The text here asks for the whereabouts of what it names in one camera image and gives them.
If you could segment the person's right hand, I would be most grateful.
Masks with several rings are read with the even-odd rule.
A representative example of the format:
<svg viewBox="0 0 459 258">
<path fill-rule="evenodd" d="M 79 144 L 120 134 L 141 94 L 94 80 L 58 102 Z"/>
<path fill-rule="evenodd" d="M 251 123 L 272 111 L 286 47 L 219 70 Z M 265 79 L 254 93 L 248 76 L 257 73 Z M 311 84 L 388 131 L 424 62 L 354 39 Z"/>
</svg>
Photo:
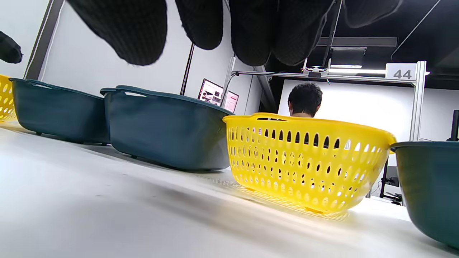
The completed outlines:
<svg viewBox="0 0 459 258">
<path fill-rule="evenodd" d="M 69 0 L 87 27 L 127 63 L 148 66 L 161 57 L 167 39 L 165 0 Z M 316 47 L 333 0 L 230 0 L 231 44 L 248 66 L 263 66 L 273 54 L 288 66 Z M 182 27 L 200 49 L 223 37 L 223 1 L 175 1 Z"/>
</svg>

